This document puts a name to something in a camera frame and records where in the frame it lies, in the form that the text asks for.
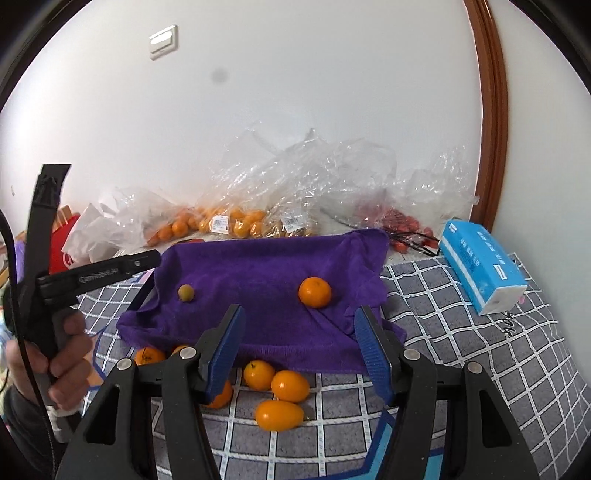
white wall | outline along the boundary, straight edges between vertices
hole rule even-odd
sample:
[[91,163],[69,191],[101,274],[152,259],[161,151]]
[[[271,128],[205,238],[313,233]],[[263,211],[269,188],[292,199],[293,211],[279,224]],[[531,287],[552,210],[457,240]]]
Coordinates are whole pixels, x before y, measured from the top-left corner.
[[[148,36],[170,24],[179,50],[151,61]],[[113,186],[194,199],[256,120],[284,145],[316,127],[389,145],[401,168],[454,145],[476,165],[480,112],[462,0],[94,0],[0,114],[0,207],[25,226],[42,163],[73,164],[76,208]]]
[[591,381],[591,96],[554,44],[507,0],[489,0],[509,81],[509,151],[493,234],[546,293]]

white wall switch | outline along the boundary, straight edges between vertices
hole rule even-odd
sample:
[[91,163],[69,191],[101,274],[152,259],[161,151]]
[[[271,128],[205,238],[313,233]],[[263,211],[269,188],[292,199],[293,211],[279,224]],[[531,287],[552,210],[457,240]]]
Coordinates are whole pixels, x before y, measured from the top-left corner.
[[171,25],[152,35],[150,42],[150,58],[156,60],[178,48],[178,27]]

metal bolt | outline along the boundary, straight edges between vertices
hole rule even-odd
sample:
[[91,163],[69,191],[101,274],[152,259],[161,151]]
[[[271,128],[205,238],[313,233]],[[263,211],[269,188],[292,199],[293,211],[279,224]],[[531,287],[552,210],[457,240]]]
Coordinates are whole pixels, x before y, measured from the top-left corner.
[[415,350],[414,348],[408,348],[404,351],[404,358],[406,360],[418,360],[419,358],[421,358],[421,354],[418,350]]
[[131,358],[122,358],[117,362],[117,368],[119,370],[127,370],[133,364],[134,363],[131,361]]
[[180,351],[179,355],[184,359],[193,358],[197,355],[197,351],[192,346],[187,346]]
[[468,364],[468,370],[473,374],[481,374],[482,373],[482,365],[478,362],[470,362]]

white label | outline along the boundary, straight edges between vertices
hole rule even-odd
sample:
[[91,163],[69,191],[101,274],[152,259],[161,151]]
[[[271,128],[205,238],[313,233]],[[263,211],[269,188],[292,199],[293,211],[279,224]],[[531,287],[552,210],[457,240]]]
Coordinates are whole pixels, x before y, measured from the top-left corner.
[[494,265],[496,272],[499,274],[501,280],[506,280],[507,275],[505,275],[505,271],[501,268],[500,265]]
[[228,217],[225,215],[216,215],[212,218],[210,228],[213,233],[223,233],[227,235],[229,233],[229,221]]
[[283,223],[283,227],[285,227],[285,231],[287,233],[293,233],[306,227],[302,217],[288,217],[282,215],[281,222]]

grid pattern fabric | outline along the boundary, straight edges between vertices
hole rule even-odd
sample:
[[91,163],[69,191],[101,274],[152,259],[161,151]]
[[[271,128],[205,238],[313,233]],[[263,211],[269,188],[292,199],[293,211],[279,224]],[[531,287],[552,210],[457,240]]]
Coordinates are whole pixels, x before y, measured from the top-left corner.
[[[436,363],[478,361],[495,381],[533,453],[542,480],[567,469],[591,431],[591,390],[576,370],[543,293],[515,258],[529,286],[507,314],[478,316],[444,258],[387,265],[385,317],[408,333],[412,346]],[[116,320],[141,287],[139,277],[82,297],[90,333],[102,330],[96,366],[108,374],[134,349],[117,333]],[[364,375],[308,374],[311,393],[297,429],[265,432],[253,420],[270,393],[230,378],[234,395],[221,410],[203,410],[222,479],[296,479],[331,475],[361,466],[384,407]],[[85,409],[93,398],[85,399]],[[152,399],[158,475],[170,479],[162,404]],[[446,403],[438,402],[433,447],[443,446]]]

